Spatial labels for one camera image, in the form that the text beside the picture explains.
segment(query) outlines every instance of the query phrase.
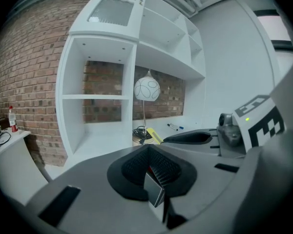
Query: black slot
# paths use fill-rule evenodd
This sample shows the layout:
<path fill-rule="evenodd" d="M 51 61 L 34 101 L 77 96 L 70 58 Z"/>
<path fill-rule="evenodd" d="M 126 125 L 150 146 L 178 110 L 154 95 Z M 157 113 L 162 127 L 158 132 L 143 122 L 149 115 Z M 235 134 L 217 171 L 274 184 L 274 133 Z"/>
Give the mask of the black slot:
<path fill-rule="evenodd" d="M 224 171 L 228 171 L 228 172 L 232 172 L 232 173 L 236 173 L 239 170 L 239 167 L 237 167 L 237 166 L 230 166 L 230 165 L 220 164 L 220 163 L 215 165 L 215 168 L 218 168 L 218 169 L 224 170 Z"/>
<path fill-rule="evenodd" d="M 49 225 L 56 227 L 63 218 L 80 189 L 72 186 L 66 186 L 59 195 L 40 213 L 39 218 Z"/>

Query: desk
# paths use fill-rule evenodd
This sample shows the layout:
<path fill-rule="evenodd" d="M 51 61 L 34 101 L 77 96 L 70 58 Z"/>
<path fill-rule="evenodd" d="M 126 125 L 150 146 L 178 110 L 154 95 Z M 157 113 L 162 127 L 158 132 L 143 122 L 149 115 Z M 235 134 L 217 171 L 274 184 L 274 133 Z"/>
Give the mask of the desk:
<path fill-rule="evenodd" d="M 48 182 L 25 145 L 24 137 L 30 132 L 18 130 L 12 133 L 10 128 L 6 131 L 11 138 L 0 146 L 0 188 L 4 194 L 25 205 Z"/>

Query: marker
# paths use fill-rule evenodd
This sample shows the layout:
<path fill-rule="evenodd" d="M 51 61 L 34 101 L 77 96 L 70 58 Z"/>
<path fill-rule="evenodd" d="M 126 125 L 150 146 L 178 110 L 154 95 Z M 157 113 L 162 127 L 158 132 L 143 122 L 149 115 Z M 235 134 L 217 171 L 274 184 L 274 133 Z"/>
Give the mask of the marker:
<path fill-rule="evenodd" d="M 168 127 L 172 128 L 173 130 L 177 131 L 178 128 L 175 127 L 173 124 L 167 124 Z"/>
<path fill-rule="evenodd" d="M 178 126 L 176 126 L 174 124 L 171 124 L 171 126 L 174 126 L 175 128 L 180 128 L 180 129 L 183 129 L 184 128 L 184 127 L 178 127 Z"/>

